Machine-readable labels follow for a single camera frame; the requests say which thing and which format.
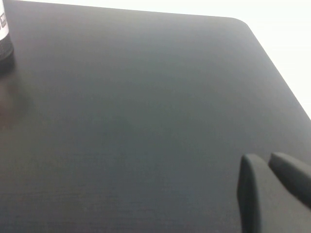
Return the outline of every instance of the white background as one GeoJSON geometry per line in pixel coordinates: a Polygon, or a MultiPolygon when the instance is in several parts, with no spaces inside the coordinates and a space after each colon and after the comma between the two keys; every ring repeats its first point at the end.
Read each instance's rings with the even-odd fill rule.
{"type": "Polygon", "coordinates": [[[311,118],[311,0],[31,0],[238,18],[251,28],[311,118]]]}

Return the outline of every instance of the dark gray surface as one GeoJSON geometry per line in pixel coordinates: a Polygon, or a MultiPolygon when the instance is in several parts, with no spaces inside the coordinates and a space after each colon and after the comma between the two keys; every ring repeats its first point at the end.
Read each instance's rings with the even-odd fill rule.
{"type": "Polygon", "coordinates": [[[5,7],[1,231],[239,233],[242,154],[311,162],[310,120],[241,21],[5,7]]]}

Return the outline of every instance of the black plastic piece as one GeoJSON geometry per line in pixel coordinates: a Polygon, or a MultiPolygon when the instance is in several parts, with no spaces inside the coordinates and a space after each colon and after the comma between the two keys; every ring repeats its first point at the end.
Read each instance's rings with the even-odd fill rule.
{"type": "Polygon", "coordinates": [[[295,197],[311,206],[311,166],[287,154],[273,153],[269,167],[295,197]]]}
{"type": "Polygon", "coordinates": [[[243,233],[309,233],[311,211],[257,155],[242,157],[238,200],[243,233]]]}

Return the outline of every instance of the black bottle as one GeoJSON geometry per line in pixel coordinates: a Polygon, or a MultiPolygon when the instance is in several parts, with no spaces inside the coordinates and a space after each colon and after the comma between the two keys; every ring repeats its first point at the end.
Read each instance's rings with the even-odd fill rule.
{"type": "Polygon", "coordinates": [[[13,44],[9,34],[3,1],[0,0],[0,63],[13,53],[13,44]]]}

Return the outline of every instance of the black object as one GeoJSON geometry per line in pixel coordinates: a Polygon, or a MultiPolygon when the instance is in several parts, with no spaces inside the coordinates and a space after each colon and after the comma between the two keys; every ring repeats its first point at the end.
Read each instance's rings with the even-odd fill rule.
{"type": "Polygon", "coordinates": [[[240,233],[241,154],[311,162],[310,119],[243,22],[6,3],[30,100],[0,131],[0,232],[240,233]]]}
{"type": "Polygon", "coordinates": [[[7,19],[4,12],[2,0],[0,2],[0,30],[0,69],[2,69],[4,66],[7,66],[6,59],[9,59],[10,55],[13,53],[14,50],[10,33],[8,33],[7,19]]]}
{"type": "Polygon", "coordinates": [[[12,56],[14,47],[11,41],[10,34],[0,40],[0,68],[6,64],[6,59],[12,56]]]}
{"type": "Polygon", "coordinates": [[[305,169],[311,167],[281,153],[272,155],[269,166],[277,177],[258,156],[242,157],[238,184],[242,232],[310,232],[311,210],[280,180],[294,194],[310,200],[310,181],[303,182],[308,181],[305,169]]]}
{"type": "Polygon", "coordinates": [[[295,197],[311,207],[311,166],[284,153],[273,153],[269,167],[295,197]]]}

